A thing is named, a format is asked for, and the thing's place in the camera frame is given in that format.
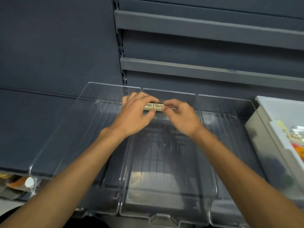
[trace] white bottle cap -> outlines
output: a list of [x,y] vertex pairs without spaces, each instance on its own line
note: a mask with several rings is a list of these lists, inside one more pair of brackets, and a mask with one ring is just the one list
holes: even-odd
[[27,180],[24,183],[24,185],[27,188],[34,188],[34,184],[35,184],[35,181],[34,181],[34,179],[32,177],[28,177]]

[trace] person's right hand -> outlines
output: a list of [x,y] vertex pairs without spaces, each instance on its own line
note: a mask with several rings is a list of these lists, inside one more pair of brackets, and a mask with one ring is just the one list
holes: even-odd
[[162,110],[168,116],[172,124],[183,134],[193,138],[193,135],[199,130],[204,129],[203,124],[197,117],[194,109],[188,103],[170,99],[163,101],[165,105]]

